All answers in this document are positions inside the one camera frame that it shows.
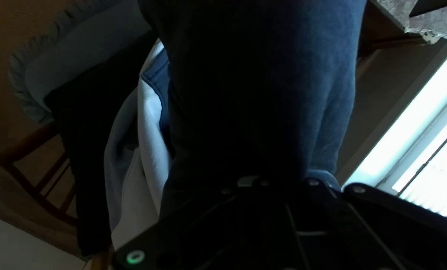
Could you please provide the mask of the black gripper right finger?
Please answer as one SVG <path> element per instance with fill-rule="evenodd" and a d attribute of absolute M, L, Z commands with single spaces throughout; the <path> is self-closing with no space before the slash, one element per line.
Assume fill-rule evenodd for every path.
<path fill-rule="evenodd" d="M 295 270 L 447 270 L 447 217 L 366 184 L 283 181 Z"/>

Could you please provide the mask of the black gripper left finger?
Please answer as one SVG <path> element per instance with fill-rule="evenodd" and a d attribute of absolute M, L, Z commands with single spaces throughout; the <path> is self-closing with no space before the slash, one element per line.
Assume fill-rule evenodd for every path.
<path fill-rule="evenodd" d="M 259 176 L 181 190 L 184 199 L 112 256 L 114 270 L 264 270 Z"/>

